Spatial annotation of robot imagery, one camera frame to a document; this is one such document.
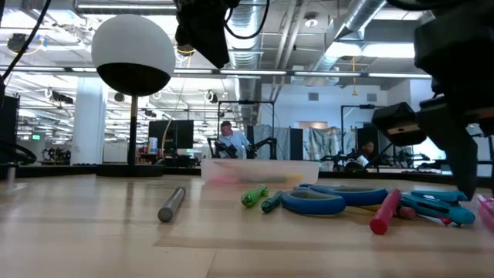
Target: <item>clear plastic bin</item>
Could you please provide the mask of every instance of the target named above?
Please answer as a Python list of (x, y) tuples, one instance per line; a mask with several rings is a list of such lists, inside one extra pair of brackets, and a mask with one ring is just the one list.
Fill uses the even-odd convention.
[(255, 159), (204, 159), (202, 179), (219, 184), (308, 183), (315, 184), (319, 162)]

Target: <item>green pen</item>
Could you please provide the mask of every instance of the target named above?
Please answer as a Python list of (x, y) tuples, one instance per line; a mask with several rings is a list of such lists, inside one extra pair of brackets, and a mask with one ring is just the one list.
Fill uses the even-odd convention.
[(266, 212), (266, 213), (271, 212), (279, 204), (281, 204), (281, 195), (282, 194), (283, 194), (283, 191), (278, 191), (272, 197), (269, 197), (264, 202), (262, 202), (262, 204), (261, 204), (262, 211)]
[(267, 196), (269, 188), (266, 185), (257, 185), (255, 189), (249, 190), (242, 195), (240, 201), (247, 208), (252, 207), (257, 203), (261, 196)]

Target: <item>curtain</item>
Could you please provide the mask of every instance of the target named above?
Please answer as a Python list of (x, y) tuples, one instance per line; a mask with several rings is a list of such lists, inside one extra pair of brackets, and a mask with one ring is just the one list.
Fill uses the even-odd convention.
[[(254, 143), (272, 136), (272, 128), (267, 124), (254, 126)], [(290, 129), (286, 127), (275, 127), (275, 138), (278, 139), (276, 146), (276, 156), (278, 160), (290, 159)], [(269, 159), (269, 145), (264, 145), (257, 150), (257, 158), (262, 160)]]
[[(355, 130), (345, 129), (343, 152), (348, 154), (355, 148)], [(303, 160), (318, 161), (325, 155), (336, 155), (341, 150), (340, 128), (303, 130)], [(331, 171), (333, 163), (328, 161), (321, 163), (320, 171)]]

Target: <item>white ball lamp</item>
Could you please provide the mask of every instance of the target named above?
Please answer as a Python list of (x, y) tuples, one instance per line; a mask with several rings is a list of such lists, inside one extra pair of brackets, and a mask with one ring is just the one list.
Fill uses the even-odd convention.
[(175, 69), (164, 30), (139, 15), (118, 15), (96, 31), (91, 49), (101, 79), (117, 92), (144, 97), (163, 89)]

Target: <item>wooden tabletop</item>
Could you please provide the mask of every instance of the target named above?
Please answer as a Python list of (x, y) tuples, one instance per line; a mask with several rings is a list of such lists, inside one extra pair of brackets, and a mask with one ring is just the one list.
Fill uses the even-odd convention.
[[(318, 184), (454, 190), (411, 181)], [(162, 224), (157, 211), (179, 185), (185, 199), (174, 222)], [(242, 207), (248, 188), (188, 176), (18, 179), (15, 188), (0, 182), (1, 277), (494, 276), (494, 235), (479, 219), (462, 228), (394, 219), (387, 235), (375, 236), (373, 212), (262, 214), (258, 205)]]

